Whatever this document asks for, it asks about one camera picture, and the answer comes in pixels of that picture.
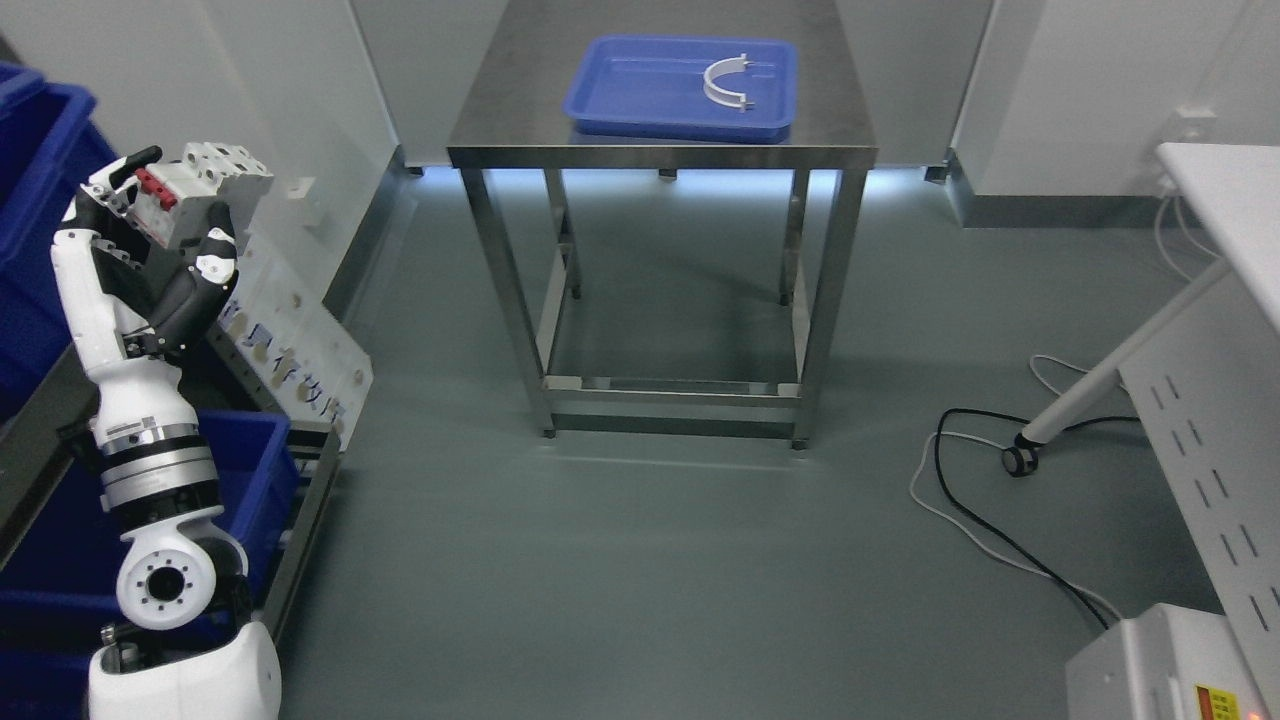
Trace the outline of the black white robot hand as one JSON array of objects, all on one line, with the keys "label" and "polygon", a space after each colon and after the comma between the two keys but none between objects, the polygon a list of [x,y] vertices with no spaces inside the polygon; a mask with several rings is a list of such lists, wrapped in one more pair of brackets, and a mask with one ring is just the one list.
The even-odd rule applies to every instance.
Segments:
[{"label": "black white robot hand", "polygon": [[205,237],[164,249],[125,213],[134,173],[165,161],[159,146],[118,158],[79,183],[55,229],[50,258],[61,310],[99,407],[87,427],[96,445],[129,429],[195,423],[180,396],[182,363],[238,282],[241,242],[230,211],[215,202]]}]

